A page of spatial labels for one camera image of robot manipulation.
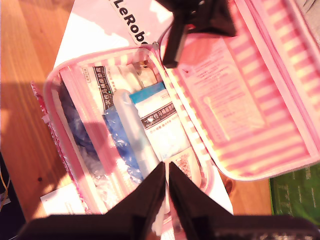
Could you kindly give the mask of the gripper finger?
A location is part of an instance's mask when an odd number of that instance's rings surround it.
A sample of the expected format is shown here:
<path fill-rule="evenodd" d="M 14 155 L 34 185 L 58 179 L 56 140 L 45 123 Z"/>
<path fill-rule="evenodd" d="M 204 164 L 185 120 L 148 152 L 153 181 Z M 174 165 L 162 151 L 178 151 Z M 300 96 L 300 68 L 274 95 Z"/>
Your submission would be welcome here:
<path fill-rule="evenodd" d="M 232 214 L 200 190 L 179 168 L 169 164 L 169 194 L 188 240 L 230 240 L 220 227 Z"/>
<path fill-rule="evenodd" d="M 166 192 L 165 164 L 157 167 L 106 214 L 107 240 L 146 240 Z"/>
<path fill-rule="evenodd" d="M 176 68 L 179 64 L 187 36 L 187 26 L 183 17 L 175 17 L 169 31 L 162 63 L 166 68 Z"/>
<path fill-rule="evenodd" d="M 189 34 L 236 36 L 237 31 L 227 4 L 187 4 L 186 10 Z"/>

